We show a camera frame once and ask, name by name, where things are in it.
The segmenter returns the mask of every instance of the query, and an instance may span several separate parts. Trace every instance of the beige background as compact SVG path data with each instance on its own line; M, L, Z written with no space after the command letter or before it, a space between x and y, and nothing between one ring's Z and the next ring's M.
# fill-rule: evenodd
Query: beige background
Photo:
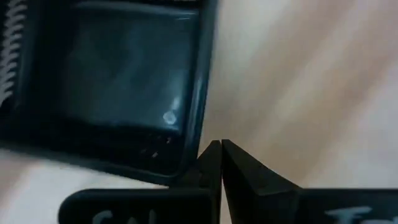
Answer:
M398 187L398 1L221 0L218 28L202 150L232 139L303 187ZM0 223L56 223L78 189L156 187L0 163Z

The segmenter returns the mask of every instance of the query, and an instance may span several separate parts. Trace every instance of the small circle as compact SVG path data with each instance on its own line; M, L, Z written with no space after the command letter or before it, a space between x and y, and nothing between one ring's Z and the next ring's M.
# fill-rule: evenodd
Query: small circle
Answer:
M163 114L163 120L166 122L166 124L173 125L177 121L177 118L175 117L173 111L168 111Z

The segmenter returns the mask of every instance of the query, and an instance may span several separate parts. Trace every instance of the black tray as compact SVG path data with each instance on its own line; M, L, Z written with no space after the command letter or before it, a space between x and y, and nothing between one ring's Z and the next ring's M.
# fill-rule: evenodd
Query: black tray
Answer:
M14 2L2 147L158 184L196 159L216 1Z

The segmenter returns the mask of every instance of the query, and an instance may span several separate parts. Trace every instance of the light wooden surface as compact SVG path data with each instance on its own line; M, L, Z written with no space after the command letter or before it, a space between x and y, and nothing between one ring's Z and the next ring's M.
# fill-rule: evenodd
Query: light wooden surface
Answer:
M303 187L398 187L397 40L395 0L221 0L202 150L232 139ZM0 223L56 223L92 185L156 187L0 159Z

